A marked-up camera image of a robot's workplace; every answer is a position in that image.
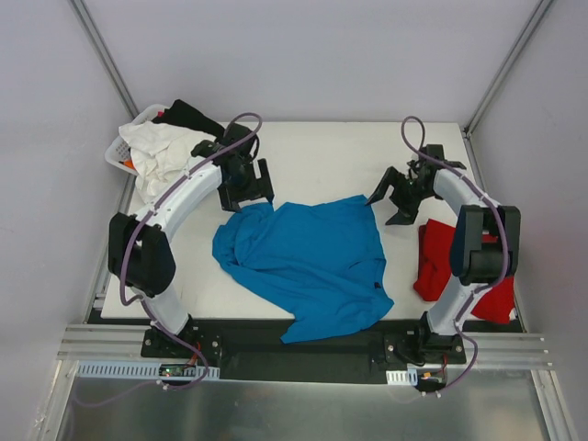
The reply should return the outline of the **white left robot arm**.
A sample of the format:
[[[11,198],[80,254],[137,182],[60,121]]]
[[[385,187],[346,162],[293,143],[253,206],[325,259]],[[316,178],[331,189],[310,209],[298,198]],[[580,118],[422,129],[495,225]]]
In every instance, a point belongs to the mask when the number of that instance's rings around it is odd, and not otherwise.
[[[191,317],[175,292],[176,264],[171,242],[198,204],[216,192],[222,210],[275,194],[266,159],[258,158],[259,126],[233,119],[214,141],[195,146],[187,166],[154,201],[132,214],[115,214],[108,226],[107,269],[119,280],[123,305],[138,301],[152,325],[165,332],[163,347],[172,356],[188,355],[195,336]]]

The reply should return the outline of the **red t-shirt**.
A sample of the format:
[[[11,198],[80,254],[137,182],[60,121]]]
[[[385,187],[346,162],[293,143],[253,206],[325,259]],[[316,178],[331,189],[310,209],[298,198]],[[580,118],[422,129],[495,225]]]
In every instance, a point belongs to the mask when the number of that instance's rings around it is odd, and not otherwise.
[[[426,302],[439,300],[451,276],[449,252],[454,233],[454,227],[433,219],[418,229],[419,261],[413,289]],[[486,322],[509,323],[515,308],[514,281],[507,277],[477,303],[472,314]]]

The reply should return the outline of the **blue t-shirt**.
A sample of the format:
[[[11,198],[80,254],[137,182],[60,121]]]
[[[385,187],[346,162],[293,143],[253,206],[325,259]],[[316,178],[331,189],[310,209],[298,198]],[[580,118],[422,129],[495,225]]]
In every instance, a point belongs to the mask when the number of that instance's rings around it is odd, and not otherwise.
[[[284,344],[358,333],[394,305],[363,195],[314,206],[247,206],[218,228],[212,255],[238,284],[293,315]]]

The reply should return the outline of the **black robot base mount plate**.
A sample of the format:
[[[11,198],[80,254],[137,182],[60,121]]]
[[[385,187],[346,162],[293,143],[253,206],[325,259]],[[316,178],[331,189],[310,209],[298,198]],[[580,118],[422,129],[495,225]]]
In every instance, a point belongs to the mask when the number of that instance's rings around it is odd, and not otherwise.
[[[198,349],[222,379],[380,384],[392,370],[426,364],[462,366],[457,333],[439,336],[419,320],[380,321],[347,336],[285,344],[290,320],[196,320],[174,342],[151,326],[141,356],[187,361]]]

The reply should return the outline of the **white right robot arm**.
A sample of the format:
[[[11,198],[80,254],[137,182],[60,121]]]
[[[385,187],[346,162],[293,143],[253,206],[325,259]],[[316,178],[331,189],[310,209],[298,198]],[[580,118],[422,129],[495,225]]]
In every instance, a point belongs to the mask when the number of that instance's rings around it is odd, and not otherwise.
[[[397,212],[386,221],[388,225],[414,224],[421,203],[428,198],[445,201],[457,216],[449,249],[451,276],[447,285],[437,303],[423,314],[413,334],[396,345],[432,363],[457,348],[467,316],[486,293],[515,273],[521,213],[483,193],[464,174],[463,163],[445,158],[442,145],[425,145],[417,156],[408,163],[405,174],[388,167],[367,203],[382,200],[392,190],[390,201]]]

